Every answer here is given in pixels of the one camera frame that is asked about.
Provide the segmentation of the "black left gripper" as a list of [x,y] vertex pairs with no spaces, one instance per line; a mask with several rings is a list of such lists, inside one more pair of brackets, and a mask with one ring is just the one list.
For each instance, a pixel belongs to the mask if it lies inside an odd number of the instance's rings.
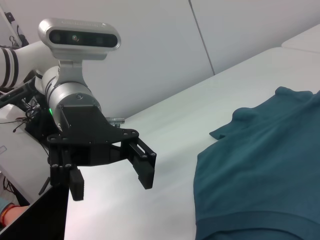
[[133,129],[111,125],[97,106],[60,106],[61,131],[47,138],[50,184],[84,199],[85,181],[77,166],[100,166],[128,159],[145,190],[153,187],[157,154]]

